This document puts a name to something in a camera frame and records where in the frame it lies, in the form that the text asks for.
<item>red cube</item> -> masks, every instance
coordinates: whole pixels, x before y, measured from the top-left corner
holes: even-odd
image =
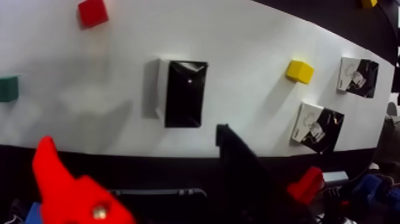
[[[78,10],[84,28],[91,28],[108,21],[103,0],[86,0],[78,5]]]

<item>red object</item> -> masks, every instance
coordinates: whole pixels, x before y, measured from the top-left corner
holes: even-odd
[[[103,0],[86,0],[78,5],[78,10],[84,28],[91,28],[108,21]]]
[[[297,183],[291,183],[286,189],[297,201],[309,204],[321,188],[324,178],[321,169],[310,167]]]
[[[50,136],[44,137],[37,147],[33,172],[42,196],[40,212],[44,224],[136,223],[132,215],[90,177],[72,177],[60,162]]]

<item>black box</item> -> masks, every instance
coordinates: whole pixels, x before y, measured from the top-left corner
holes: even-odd
[[[339,112],[303,102],[292,139],[321,154],[332,152],[344,118]]]
[[[164,127],[200,127],[208,63],[160,60],[156,112]]]

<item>black and white box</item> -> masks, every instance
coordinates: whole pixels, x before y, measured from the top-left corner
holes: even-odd
[[[303,102],[292,139],[318,153],[332,152],[344,118],[344,114]]]
[[[164,127],[200,127],[208,63],[160,59],[156,112]]]
[[[342,58],[337,88],[341,91],[373,98],[379,64],[356,58]]]

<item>white box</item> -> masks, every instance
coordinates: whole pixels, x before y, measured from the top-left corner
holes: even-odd
[[[367,59],[342,58],[337,89],[373,98],[379,64]]]
[[[318,153],[332,152],[344,117],[336,111],[303,102],[292,139]]]

